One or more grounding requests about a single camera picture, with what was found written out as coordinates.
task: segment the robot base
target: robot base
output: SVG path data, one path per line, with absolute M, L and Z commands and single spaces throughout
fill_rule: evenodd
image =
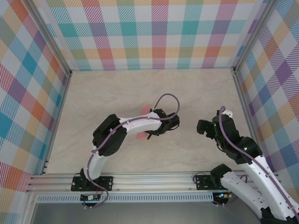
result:
M 112 190 L 113 186 L 113 177 L 112 176 L 100 176 L 98 179 L 93 180 L 96 184 L 104 187 L 107 191 Z M 98 191 L 98 187 L 93 185 L 86 178 L 81 176 L 74 176 L 71 184 L 71 191 Z

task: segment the pink object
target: pink object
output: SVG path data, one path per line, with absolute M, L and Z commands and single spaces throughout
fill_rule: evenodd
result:
M 142 108 L 141 115 L 148 114 L 149 112 L 150 112 L 150 105 L 147 104 L 144 108 Z M 146 137 L 145 132 L 140 132 L 136 136 L 137 139 L 142 139 L 142 138 L 145 138 L 145 137 Z

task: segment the metal frame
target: metal frame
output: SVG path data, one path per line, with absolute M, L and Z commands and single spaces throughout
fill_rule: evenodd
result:
M 260 19 L 256 23 L 256 27 L 254 28 L 243 52 L 241 53 L 241 55 L 239 57 L 238 62 L 236 63 L 236 66 L 235 66 L 236 71 L 238 71 L 242 67 L 244 62 L 246 61 L 253 45 L 255 44 L 255 42 L 259 38 L 260 34 L 262 33 L 263 28 L 265 27 L 268 19 L 270 18 L 272 12 L 274 11 L 274 9 L 278 3 L 279 3 L 279 0 L 268 0 L 268 3 L 266 5 L 264 11 L 262 12 Z
M 67 79 L 66 88 L 64 96 L 59 108 L 57 120 L 54 124 L 53 134 L 50 140 L 49 149 L 47 151 L 47 156 L 45 158 L 44 164 L 50 158 L 51 150 L 53 147 L 54 139 L 57 133 L 59 120 L 61 118 L 63 106 L 66 99 L 66 94 L 69 89 L 71 80 L 71 70 L 62 55 L 60 49 L 58 48 L 54 38 L 50 34 L 49 29 L 45 25 L 43 19 L 41 18 L 37 8 L 35 7 L 32 0 L 22 0 L 34 21 L 36 22 L 38 28 L 43 34 L 46 42 L 50 45 L 55 57 L 58 59 L 59 63 L 62 65 L 64 71 L 69 74 Z M 259 19 L 255 30 L 253 31 L 248 44 L 245 46 L 236 67 L 232 69 L 232 75 L 235 82 L 235 86 L 240 98 L 240 102 L 245 114 L 245 118 L 249 127 L 250 134 L 252 138 L 260 144 L 257 137 L 253 120 L 250 115 L 250 110 L 246 104 L 244 98 L 244 92 L 242 91 L 240 80 L 238 78 L 237 72 L 245 63 L 254 43 L 259 38 L 268 18 L 278 4 L 278 0 L 269 0 L 261 18 Z M 245 174 L 244 171 L 235 171 L 236 175 L 240 177 Z M 212 201 L 212 193 L 221 192 L 221 190 L 196 190 L 196 184 L 193 182 L 193 176 L 195 172 L 175 172 L 175 173 L 140 173 L 140 174 L 102 174 L 111 175 L 114 177 L 114 183 L 112 191 L 109 192 L 109 196 L 113 199 L 107 202 L 121 203 L 121 202 L 136 202 L 136 196 L 141 197 L 141 201 L 138 202 L 157 202 L 157 197 L 161 196 L 161 202 L 165 201 L 177 201 L 177 202 L 189 202 L 189 201 Z M 21 223 L 30 223 L 35 206 L 37 203 L 80 203 L 79 195 L 80 192 L 71 192 L 72 178 L 74 174 L 53 174 L 53 175 L 35 175 L 28 186 L 28 191 L 26 195 L 27 206 L 25 213 L 21 219 Z M 253 189 L 257 189 L 254 182 L 248 179 L 248 185 Z
M 75 70 L 79 70 L 79 67 L 76 63 L 76 60 L 73 56 L 73 54 L 71 53 L 71 50 L 54 18 L 53 13 L 51 12 L 51 9 L 47 3 L 46 0 L 39 0 L 40 5 L 42 6 L 43 12 L 46 14 L 47 19 L 49 20 L 49 22 L 52 25 L 53 30 L 56 33 L 57 36 L 57 40 L 59 41 L 59 43 L 61 44 L 62 48 L 65 50 L 65 53 L 67 54 L 68 58 L 69 58 L 69 62 L 72 65 L 72 68 Z
M 211 202 L 213 193 L 223 190 L 196 190 L 193 176 L 197 172 L 173 173 L 108 173 L 113 176 L 112 191 L 107 203 L 150 203 L 150 202 Z M 240 178 L 244 171 L 235 171 Z M 28 202 L 22 224 L 30 223 L 38 203 L 81 203 L 81 192 L 72 192 L 75 174 L 44 174 L 32 176 L 28 186 Z M 247 184 L 257 190 L 248 176 Z
M 57 130 L 58 130 L 59 121 L 60 121 L 62 111 L 63 111 L 63 108 L 64 108 L 64 103 L 65 103 L 65 100 L 66 100 L 66 95 L 67 95 L 67 92 L 68 92 L 69 87 L 70 87 L 71 77 L 72 77 L 72 73 L 67 77 L 67 80 L 66 80 L 66 86 L 65 86 L 64 94 L 62 96 L 62 100 L 61 100 L 61 104 L 60 104 L 59 111 L 58 111 L 58 114 L 57 114 L 57 118 L 56 118 L 56 121 L 55 121 L 54 126 L 53 126 L 53 131 L 52 131 L 49 146 L 48 146 L 48 149 L 47 149 L 46 157 L 43 159 L 43 161 L 42 161 L 43 165 L 40 167 L 40 170 L 39 170 L 40 174 L 45 173 L 44 169 L 46 168 L 46 164 L 49 161 L 50 156 L 51 156 L 51 152 L 52 152 L 52 149 L 53 149 L 55 137 L 56 137 Z
M 238 96 L 239 96 L 239 99 L 240 99 L 240 102 L 241 102 L 241 106 L 242 106 L 242 109 L 243 109 L 243 112 L 244 112 L 244 116 L 245 116 L 245 119 L 246 119 L 246 122 L 247 122 L 247 125 L 248 125 L 250 135 L 251 135 L 252 139 L 259 145 L 259 147 L 261 147 L 262 144 L 261 144 L 261 142 L 258 138 L 258 135 L 256 133 L 256 129 L 254 128 L 253 119 L 252 119 L 252 116 L 250 114 L 249 106 L 246 103 L 246 100 L 245 100 L 245 97 L 244 97 L 245 93 L 244 93 L 243 88 L 241 86 L 240 79 L 237 76 L 236 71 L 234 70 L 234 68 L 231 68 L 230 71 L 231 71 L 232 76 L 233 76 L 235 87 L 237 89 L 237 93 L 238 93 Z
M 232 66 L 234 64 L 234 61 L 238 55 L 238 52 L 247 36 L 247 31 L 250 29 L 254 19 L 255 19 L 255 16 L 256 14 L 258 13 L 261 5 L 263 3 L 263 0 L 256 0 L 255 3 L 254 3 L 254 6 L 250 12 L 250 15 L 249 17 L 247 18 L 247 21 L 244 25 L 244 28 L 243 28 L 243 32 L 241 32 L 239 38 L 238 38 L 238 41 L 236 42 L 236 46 L 235 46 L 235 49 L 234 49 L 234 52 L 233 54 L 231 55 L 230 57 L 230 60 L 228 62 L 228 67 Z
M 54 56 L 58 60 L 60 66 L 64 70 L 66 74 L 69 76 L 71 75 L 71 69 L 67 64 L 63 54 L 61 53 L 59 47 L 57 46 L 54 37 L 52 36 L 51 32 L 49 31 L 46 23 L 44 22 L 42 16 L 39 14 L 38 9 L 36 8 L 35 4 L 32 0 L 22 0 L 24 6 L 28 10 L 29 14 L 31 15 L 32 19 L 36 23 L 38 29 L 40 30 L 41 34 L 43 35 L 45 41 L 51 48 Z
M 238 177 L 246 174 L 235 171 Z M 118 193 L 186 193 L 198 192 L 193 176 L 196 172 L 174 173 L 103 173 L 102 176 L 113 176 L 113 187 L 110 194 Z M 71 191 L 72 179 L 75 174 L 44 174 L 32 176 L 27 192 L 30 194 L 76 194 Z M 256 188 L 249 178 L 248 185 Z M 222 192 L 222 190 L 201 191 Z

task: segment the wire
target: wire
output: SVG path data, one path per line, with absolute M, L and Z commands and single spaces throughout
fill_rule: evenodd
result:
M 224 153 L 224 151 L 219 147 L 218 143 L 216 144 L 217 148 Z
M 218 205 L 222 205 L 221 203 L 217 202 L 217 201 L 213 201 L 212 203 L 216 203 Z
M 179 127 L 179 125 L 177 125 L 177 126 L 176 126 L 175 128 L 173 128 L 173 129 L 168 129 L 168 131 L 176 130 L 178 127 Z
M 118 126 L 116 126 L 114 129 L 112 129 L 112 131 L 111 131 L 111 132 L 109 133 L 109 135 L 105 138 L 105 140 L 99 145 L 99 147 L 97 147 L 95 150 L 92 150 L 92 153 L 93 153 L 93 154 L 90 156 L 90 158 L 89 158 L 89 160 L 88 160 L 88 163 L 87 163 L 87 166 L 86 166 L 86 168 L 87 168 L 87 169 L 86 169 L 87 179 L 88 179 L 94 186 L 96 186 L 96 187 L 98 187 L 99 189 L 105 191 L 107 195 L 106 195 L 105 199 L 104 199 L 102 202 L 97 203 L 97 204 L 96 204 L 95 206 L 93 206 L 93 207 L 89 207 L 90 209 L 93 209 L 93 208 L 96 208 L 96 207 L 99 207 L 100 205 L 102 205 L 102 204 L 108 199 L 108 196 L 109 196 L 108 191 L 107 191 L 104 187 L 102 187 L 102 186 L 98 185 L 97 183 L 95 183 L 95 182 L 91 179 L 91 177 L 90 177 L 89 166 L 90 166 L 90 163 L 91 163 L 93 157 L 96 155 L 95 153 L 96 153 L 97 151 L 99 151 L 99 150 L 106 144 L 106 142 L 108 141 L 108 139 L 109 139 L 109 138 L 116 132 L 116 130 L 117 130 L 118 128 L 120 128 L 120 127 L 123 126 L 124 124 L 127 124 L 128 122 L 132 122 L 132 121 L 140 120 L 140 119 L 161 120 L 161 121 L 162 121 L 162 120 L 170 120 L 170 119 L 174 118 L 174 117 L 178 114 L 178 112 L 179 112 L 179 109 L 180 109 L 180 103 L 179 103 L 178 98 L 177 98 L 175 95 L 171 94 L 171 93 L 165 93 L 165 94 L 163 94 L 162 96 L 160 96 L 160 98 L 159 98 L 158 101 L 156 102 L 156 105 L 154 106 L 154 109 L 158 106 L 160 100 L 161 100 L 164 96 L 172 96 L 173 98 L 175 98 L 175 100 L 176 100 L 177 103 L 178 103 L 177 111 L 176 111 L 173 115 L 171 115 L 170 117 L 167 117 L 167 118 L 152 118 L 152 117 L 144 116 L 144 117 L 137 117 L 137 118 L 132 118 L 132 119 L 130 119 L 130 120 L 124 121 L 124 122 L 120 123 Z
M 198 173 L 196 173 L 196 174 L 193 176 L 193 182 L 194 182 L 194 183 L 196 183 L 194 178 L 195 178 L 195 176 L 196 176 L 197 174 L 203 174 L 203 175 L 206 175 L 206 174 L 203 173 L 203 172 L 198 172 Z
M 297 214 L 296 210 L 294 209 L 292 203 L 290 202 L 290 200 L 288 199 L 288 197 L 285 195 L 285 193 L 283 192 L 283 190 L 280 188 L 280 186 L 277 184 L 277 182 L 275 181 L 275 179 L 273 178 L 272 175 L 270 175 L 270 173 L 255 159 L 253 158 L 251 155 L 249 155 L 248 153 L 246 153 L 245 151 L 241 150 L 239 147 L 237 147 L 234 143 L 232 143 L 232 141 L 228 138 L 228 136 L 226 135 L 224 129 L 223 129 L 223 125 L 222 125 L 222 113 L 225 111 L 225 106 L 222 106 L 219 112 L 219 125 L 220 125 L 220 129 L 222 132 L 223 137 L 225 138 L 225 140 L 234 148 L 236 149 L 238 152 L 242 153 L 243 155 L 247 156 L 249 159 L 251 159 L 251 161 L 253 161 L 260 169 L 262 169 L 262 171 L 266 174 L 267 177 L 270 178 L 270 180 L 273 182 L 273 184 L 275 185 L 275 187 L 277 188 L 277 190 L 280 192 L 280 194 L 282 195 L 282 197 L 285 199 L 286 203 L 288 204 L 289 208 L 292 210 L 292 212 L 294 213 L 298 223 L 299 223 L 299 215 Z
M 245 177 L 245 183 L 247 183 L 248 176 L 246 174 L 243 174 L 242 176 L 240 176 L 240 179 L 242 179 L 243 177 Z

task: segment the black motor bracket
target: black motor bracket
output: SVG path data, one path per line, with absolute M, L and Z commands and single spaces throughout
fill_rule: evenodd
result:
M 236 129 L 232 118 L 225 114 L 222 114 L 221 118 L 225 134 L 234 145 L 241 150 L 244 150 L 254 158 L 263 154 L 262 150 L 252 138 L 242 137 L 239 135 L 239 131 Z M 212 122 L 199 120 L 197 124 L 197 133 L 206 133 L 206 137 L 215 139 L 217 145 L 223 150 L 223 152 L 237 164 L 251 163 L 250 158 L 233 148 L 224 138 L 219 124 L 219 111 L 217 111 L 217 115 L 213 117 Z
M 71 183 L 71 191 L 101 191 L 91 183 L 84 174 L 83 169 L 81 169 L 80 173 L 73 177 Z M 111 191 L 113 187 L 113 177 L 112 176 L 100 176 L 98 179 L 93 180 L 96 184 L 105 188 L 107 191 Z
M 196 189 L 215 190 L 213 193 L 214 203 L 226 204 L 231 192 L 221 185 L 221 178 L 227 172 L 231 172 L 231 169 L 226 165 L 221 164 L 211 170 L 210 175 L 204 173 L 202 175 L 196 175 L 194 178 Z
M 155 109 L 155 110 L 151 109 L 150 111 L 156 113 L 159 116 L 159 118 L 169 118 L 169 117 L 171 117 L 171 116 L 173 116 L 175 114 L 175 113 L 171 113 L 171 114 L 167 115 L 162 109 Z M 146 133 L 149 134 L 148 139 L 150 139 L 150 137 L 152 135 L 159 136 L 161 134 L 166 133 L 167 131 L 175 130 L 178 127 L 179 127 L 179 116 L 175 115 L 171 119 L 162 120 L 161 121 L 161 126 L 159 127 L 158 130 L 147 131 Z
M 115 115 L 109 115 L 102 124 L 93 132 L 93 145 L 99 147 L 110 134 L 111 130 L 120 124 L 120 119 Z M 110 156 L 116 153 L 121 147 L 127 135 L 127 129 L 119 127 L 99 151 L 99 156 Z

